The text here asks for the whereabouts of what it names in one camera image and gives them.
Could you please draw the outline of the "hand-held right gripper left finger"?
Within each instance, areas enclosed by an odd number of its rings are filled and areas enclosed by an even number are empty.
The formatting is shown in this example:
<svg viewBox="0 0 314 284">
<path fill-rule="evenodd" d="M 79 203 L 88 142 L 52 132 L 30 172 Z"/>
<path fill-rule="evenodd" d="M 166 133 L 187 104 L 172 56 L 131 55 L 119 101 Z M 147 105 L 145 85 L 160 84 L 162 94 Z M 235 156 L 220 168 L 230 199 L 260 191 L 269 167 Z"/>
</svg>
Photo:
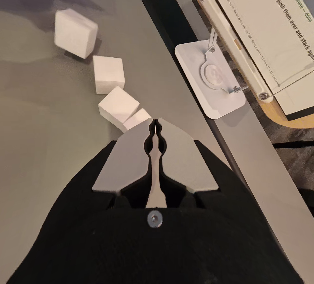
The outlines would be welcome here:
<svg viewBox="0 0 314 284">
<path fill-rule="evenodd" d="M 93 192 L 124 196 L 131 207 L 145 208 L 152 186 L 155 120 L 149 118 L 116 141 L 93 187 Z"/>
</svg>

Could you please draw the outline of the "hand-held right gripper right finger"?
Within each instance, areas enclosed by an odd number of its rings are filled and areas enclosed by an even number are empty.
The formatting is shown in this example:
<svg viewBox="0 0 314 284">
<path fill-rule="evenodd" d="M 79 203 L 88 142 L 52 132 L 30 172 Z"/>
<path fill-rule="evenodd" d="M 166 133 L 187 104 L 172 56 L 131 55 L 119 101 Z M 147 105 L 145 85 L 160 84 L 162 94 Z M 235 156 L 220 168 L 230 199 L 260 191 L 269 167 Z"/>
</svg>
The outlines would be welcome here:
<svg viewBox="0 0 314 284">
<path fill-rule="evenodd" d="M 218 184 L 194 139 L 177 126 L 156 120 L 159 184 L 167 207 L 179 207 L 186 193 L 217 191 Z"/>
</svg>

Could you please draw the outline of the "white hard foam cube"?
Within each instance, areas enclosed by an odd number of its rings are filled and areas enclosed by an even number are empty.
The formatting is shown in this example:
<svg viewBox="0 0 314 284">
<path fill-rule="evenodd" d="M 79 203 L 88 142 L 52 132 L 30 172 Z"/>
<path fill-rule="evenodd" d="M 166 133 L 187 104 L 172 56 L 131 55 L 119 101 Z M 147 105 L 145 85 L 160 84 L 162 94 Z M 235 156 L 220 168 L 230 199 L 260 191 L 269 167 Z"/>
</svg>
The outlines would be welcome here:
<svg viewBox="0 0 314 284">
<path fill-rule="evenodd" d="M 138 107 L 139 102 L 119 86 L 98 104 L 100 115 L 123 132 L 124 123 L 136 113 Z"/>
<path fill-rule="evenodd" d="M 123 123 L 122 131 L 125 133 L 126 131 L 132 129 L 133 127 L 148 119 L 151 119 L 151 116 L 147 113 L 145 109 L 141 108 Z"/>
<path fill-rule="evenodd" d="M 124 89 L 125 76 L 121 58 L 93 56 L 96 94 L 107 95 L 116 87 Z"/>
<path fill-rule="evenodd" d="M 86 59 L 94 50 L 98 24 L 73 9 L 55 13 L 54 44 L 80 58 Z"/>
</svg>

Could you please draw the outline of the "wooden book stand white base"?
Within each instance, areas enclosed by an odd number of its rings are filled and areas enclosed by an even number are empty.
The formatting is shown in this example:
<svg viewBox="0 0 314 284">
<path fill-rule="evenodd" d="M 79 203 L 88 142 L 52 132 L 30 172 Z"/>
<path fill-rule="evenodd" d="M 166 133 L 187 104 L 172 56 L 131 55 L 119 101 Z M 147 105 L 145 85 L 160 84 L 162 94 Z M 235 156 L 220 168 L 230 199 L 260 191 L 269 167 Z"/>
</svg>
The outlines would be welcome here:
<svg viewBox="0 0 314 284">
<path fill-rule="evenodd" d="M 272 121 L 313 128 L 313 114 L 287 119 L 217 0 L 198 2 L 212 25 L 210 37 L 177 45 L 175 55 L 206 116 L 216 120 L 241 108 L 249 88 Z"/>
</svg>

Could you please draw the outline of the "printed instruction sheet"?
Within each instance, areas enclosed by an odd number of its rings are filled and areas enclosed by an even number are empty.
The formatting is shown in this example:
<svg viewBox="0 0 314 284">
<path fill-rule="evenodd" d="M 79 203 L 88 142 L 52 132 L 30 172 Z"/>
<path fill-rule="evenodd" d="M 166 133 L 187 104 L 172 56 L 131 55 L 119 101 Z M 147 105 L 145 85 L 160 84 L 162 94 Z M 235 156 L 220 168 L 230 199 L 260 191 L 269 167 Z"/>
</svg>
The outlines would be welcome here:
<svg viewBox="0 0 314 284">
<path fill-rule="evenodd" d="M 313 114 L 314 0 L 217 0 L 289 121 Z"/>
</svg>

